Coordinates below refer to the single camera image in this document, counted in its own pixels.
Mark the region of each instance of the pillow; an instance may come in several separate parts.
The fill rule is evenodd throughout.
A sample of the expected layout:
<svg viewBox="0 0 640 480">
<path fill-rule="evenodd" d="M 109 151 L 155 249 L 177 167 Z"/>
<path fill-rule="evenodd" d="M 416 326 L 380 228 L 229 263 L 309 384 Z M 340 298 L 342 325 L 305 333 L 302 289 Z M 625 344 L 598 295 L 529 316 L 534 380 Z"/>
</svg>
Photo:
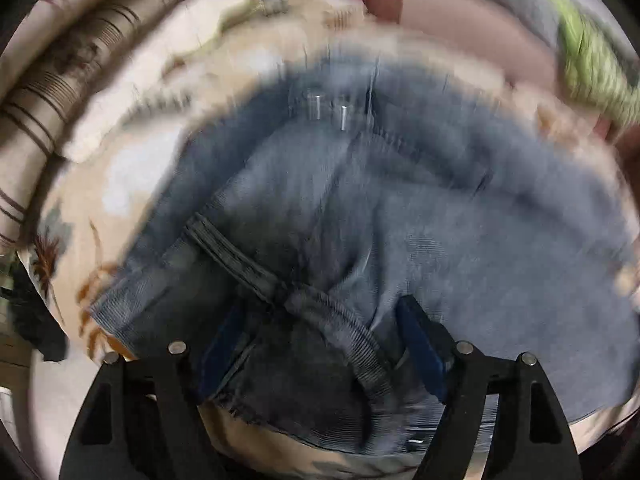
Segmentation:
<svg viewBox="0 0 640 480">
<path fill-rule="evenodd" d="M 181 0 L 108 0 L 60 37 L 0 107 L 0 254 L 17 243 L 33 192 L 91 84 Z"/>
<path fill-rule="evenodd" d="M 108 86 L 88 100 L 87 106 L 65 134 L 58 154 L 83 162 L 104 136 L 136 105 L 144 105 L 143 94 L 162 79 L 173 59 L 206 45 L 215 37 L 221 18 L 249 0 L 186 0 L 169 13 L 136 46 L 111 74 Z M 169 105 L 181 107 L 188 96 Z"/>
<path fill-rule="evenodd" d="M 0 100 L 56 36 L 100 1 L 38 0 L 0 56 Z"/>
<path fill-rule="evenodd" d="M 555 93 L 555 51 L 491 0 L 367 0 L 367 6 L 384 20 L 491 62 L 514 83 Z"/>
</svg>

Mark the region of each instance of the screw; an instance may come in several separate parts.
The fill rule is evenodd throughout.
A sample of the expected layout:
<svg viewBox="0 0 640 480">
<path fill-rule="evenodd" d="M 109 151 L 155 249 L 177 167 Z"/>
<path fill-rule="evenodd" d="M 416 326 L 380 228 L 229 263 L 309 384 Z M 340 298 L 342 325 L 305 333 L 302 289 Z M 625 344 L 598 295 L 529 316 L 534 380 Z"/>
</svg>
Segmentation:
<svg viewBox="0 0 640 480">
<path fill-rule="evenodd" d="M 180 355 L 184 354 L 184 351 L 187 349 L 187 343 L 184 341 L 174 341 L 168 346 L 169 354 Z"/>
<path fill-rule="evenodd" d="M 105 364 L 113 365 L 118 361 L 119 358 L 120 354 L 118 354 L 117 352 L 107 352 L 104 356 L 103 361 Z"/>
<path fill-rule="evenodd" d="M 538 362 L 538 360 L 536 359 L 536 356 L 533 354 L 530 354 L 529 352 L 524 352 L 524 354 L 522 354 L 520 358 L 522 359 L 522 362 L 527 366 L 533 366 Z"/>
<path fill-rule="evenodd" d="M 464 355 L 469 355 L 474 351 L 474 346 L 469 341 L 458 341 L 456 343 L 456 350 Z"/>
</svg>

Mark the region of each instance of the denim fabric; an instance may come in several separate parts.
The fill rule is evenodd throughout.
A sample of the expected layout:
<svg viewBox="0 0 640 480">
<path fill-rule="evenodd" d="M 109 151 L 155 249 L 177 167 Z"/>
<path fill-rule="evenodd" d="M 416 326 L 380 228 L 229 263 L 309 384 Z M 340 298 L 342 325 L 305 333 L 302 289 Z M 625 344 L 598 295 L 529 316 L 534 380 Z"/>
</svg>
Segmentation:
<svg viewBox="0 0 640 480">
<path fill-rule="evenodd" d="M 241 309 L 217 402 L 315 446 L 393 454 L 424 449 L 442 414 L 396 328 L 411 294 L 485 354 L 536 354 L 577 420 L 637 377 L 636 318 L 613 289 L 632 257 L 618 211 L 595 176 L 446 78 L 334 57 L 191 138 L 92 314 L 138 356 L 183 339 L 206 379 L 219 370 L 200 359 Z"/>
</svg>

